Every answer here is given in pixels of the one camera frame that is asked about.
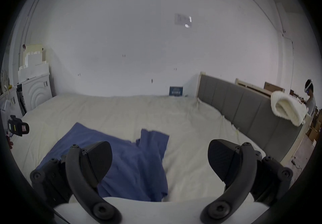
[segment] person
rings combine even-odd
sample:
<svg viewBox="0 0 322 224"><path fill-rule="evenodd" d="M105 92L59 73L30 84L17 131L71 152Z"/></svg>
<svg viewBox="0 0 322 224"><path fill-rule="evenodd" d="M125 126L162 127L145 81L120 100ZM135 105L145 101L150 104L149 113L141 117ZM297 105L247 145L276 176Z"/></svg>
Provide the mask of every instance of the person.
<svg viewBox="0 0 322 224"><path fill-rule="evenodd" d="M316 104L315 104L315 98L313 95L313 83L311 79L308 79L306 81L304 91L310 98L307 101L302 100L302 102L308 108L308 114L312 115L314 113Z"/></svg>

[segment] upholstered headboard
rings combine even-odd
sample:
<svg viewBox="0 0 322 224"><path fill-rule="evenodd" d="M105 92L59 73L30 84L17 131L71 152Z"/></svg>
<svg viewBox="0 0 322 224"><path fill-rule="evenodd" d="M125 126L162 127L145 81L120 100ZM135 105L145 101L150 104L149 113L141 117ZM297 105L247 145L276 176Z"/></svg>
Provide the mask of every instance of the upholstered headboard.
<svg viewBox="0 0 322 224"><path fill-rule="evenodd" d="M279 162L302 127L276 117L268 97L214 77L201 75L197 96L218 109L236 128Z"/></svg>

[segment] white furniture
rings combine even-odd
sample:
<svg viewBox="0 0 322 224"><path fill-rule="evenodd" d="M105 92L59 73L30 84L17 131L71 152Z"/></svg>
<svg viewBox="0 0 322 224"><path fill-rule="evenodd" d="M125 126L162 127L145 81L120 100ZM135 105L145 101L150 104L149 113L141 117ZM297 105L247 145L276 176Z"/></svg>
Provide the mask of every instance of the white furniture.
<svg viewBox="0 0 322 224"><path fill-rule="evenodd" d="M22 108L26 112L52 98L49 74L43 74L18 84L18 94Z"/></svg>

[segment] label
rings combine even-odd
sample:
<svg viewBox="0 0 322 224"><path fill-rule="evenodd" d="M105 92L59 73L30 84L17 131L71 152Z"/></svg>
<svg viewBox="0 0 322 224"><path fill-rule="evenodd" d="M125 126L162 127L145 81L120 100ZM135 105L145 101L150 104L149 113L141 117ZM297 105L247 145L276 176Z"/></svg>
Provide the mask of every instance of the label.
<svg viewBox="0 0 322 224"><path fill-rule="evenodd" d="M183 87L170 86L169 96L182 96Z"/></svg>

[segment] blue towel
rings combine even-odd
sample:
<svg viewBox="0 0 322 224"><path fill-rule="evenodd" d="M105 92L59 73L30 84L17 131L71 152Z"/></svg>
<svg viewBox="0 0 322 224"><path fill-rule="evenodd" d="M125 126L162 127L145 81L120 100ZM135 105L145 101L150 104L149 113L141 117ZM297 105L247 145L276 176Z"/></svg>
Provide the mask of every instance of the blue towel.
<svg viewBox="0 0 322 224"><path fill-rule="evenodd" d="M41 168L51 158L60 159L73 144L84 148L97 141L108 141L113 161L98 185L99 195L160 202L168 194L167 178L162 167L168 139L166 134L142 129L141 138L132 143L76 123L37 168Z"/></svg>

